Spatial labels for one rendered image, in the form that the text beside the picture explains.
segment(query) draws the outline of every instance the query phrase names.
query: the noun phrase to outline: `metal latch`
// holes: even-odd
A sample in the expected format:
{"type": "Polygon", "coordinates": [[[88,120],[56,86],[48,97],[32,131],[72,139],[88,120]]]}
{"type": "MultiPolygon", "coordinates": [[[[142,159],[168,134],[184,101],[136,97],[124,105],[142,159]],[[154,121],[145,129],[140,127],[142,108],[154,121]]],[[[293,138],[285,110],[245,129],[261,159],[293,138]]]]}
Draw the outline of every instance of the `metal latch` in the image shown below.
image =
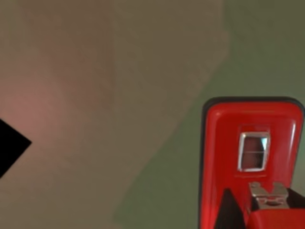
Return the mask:
{"type": "Polygon", "coordinates": [[[257,201],[259,209],[289,208],[288,191],[281,183],[274,182],[274,189],[268,193],[259,182],[249,183],[252,197],[257,201]]]}

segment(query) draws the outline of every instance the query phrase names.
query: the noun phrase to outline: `black border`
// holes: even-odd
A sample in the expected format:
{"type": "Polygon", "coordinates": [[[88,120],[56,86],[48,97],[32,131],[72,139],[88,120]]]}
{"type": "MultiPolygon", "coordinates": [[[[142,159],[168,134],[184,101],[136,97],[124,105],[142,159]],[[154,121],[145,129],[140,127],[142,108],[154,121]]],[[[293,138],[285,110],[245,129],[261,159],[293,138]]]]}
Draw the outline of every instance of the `black border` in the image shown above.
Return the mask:
{"type": "MultiPolygon", "coordinates": [[[[199,163],[199,192],[198,192],[198,229],[201,229],[201,196],[202,196],[202,181],[203,181],[203,165],[204,165],[204,144],[205,144],[205,121],[209,109],[220,103],[238,103],[238,102],[287,102],[298,105],[302,110],[303,117],[305,114],[304,106],[296,99],[286,96],[254,96],[254,97],[242,97],[242,96],[229,96],[229,97],[214,97],[205,102],[202,109],[201,117],[201,137],[200,137],[200,163],[199,163]]],[[[303,132],[304,118],[302,122],[301,135],[303,132]]]]}

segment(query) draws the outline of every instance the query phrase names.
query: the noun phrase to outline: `green surface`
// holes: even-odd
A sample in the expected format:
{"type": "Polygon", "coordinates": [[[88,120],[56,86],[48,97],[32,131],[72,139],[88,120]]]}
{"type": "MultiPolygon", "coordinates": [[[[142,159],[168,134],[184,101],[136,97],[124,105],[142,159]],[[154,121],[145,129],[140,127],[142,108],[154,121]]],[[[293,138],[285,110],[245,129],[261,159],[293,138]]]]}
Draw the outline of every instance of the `green surface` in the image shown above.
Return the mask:
{"type": "MultiPolygon", "coordinates": [[[[224,24],[230,37],[228,56],[118,207],[114,220],[124,229],[197,227],[200,117],[207,99],[284,95],[305,103],[305,3],[224,3],[224,24]]],[[[293,186],[305,193],[303,149],[302,143],[293,186]]]]}

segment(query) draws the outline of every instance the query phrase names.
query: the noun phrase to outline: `red device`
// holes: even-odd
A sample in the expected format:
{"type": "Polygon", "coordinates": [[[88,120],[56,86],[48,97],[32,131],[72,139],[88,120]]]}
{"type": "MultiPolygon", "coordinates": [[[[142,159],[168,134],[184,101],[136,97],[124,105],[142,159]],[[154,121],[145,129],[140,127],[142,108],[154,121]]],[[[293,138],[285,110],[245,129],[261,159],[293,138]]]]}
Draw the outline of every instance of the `red device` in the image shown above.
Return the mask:
{"type": "Polygon", "coordinates": [[[305,229],[305,198],[290,189],[303,121],[287,97],[204,105],[199,229],[305,229]]]}

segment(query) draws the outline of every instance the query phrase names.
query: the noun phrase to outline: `red plastic part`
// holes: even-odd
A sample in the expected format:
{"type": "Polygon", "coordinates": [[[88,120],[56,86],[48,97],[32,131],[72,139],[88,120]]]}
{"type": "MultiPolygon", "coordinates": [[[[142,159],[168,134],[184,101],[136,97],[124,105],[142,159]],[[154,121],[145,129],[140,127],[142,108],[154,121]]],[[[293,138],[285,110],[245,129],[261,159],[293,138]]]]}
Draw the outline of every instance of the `red plastic part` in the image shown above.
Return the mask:
{"type": "Polygon", "coordinates": [[[305,209],[266,209],[252,212],[247,229],[304,229],[305,209]]]}
{"type": "Polygon", "coordinates": [[[209,108],[205,121],[200,229],[212,229],[223,190],[230,188],[247,222],[249,182],[271,191],[273,182],[290,187],[303,125],[303,110],[290,102],[225,102],[209,108]],[[269,132],[265,171],[237,170],[242,132],[269,132]]]}

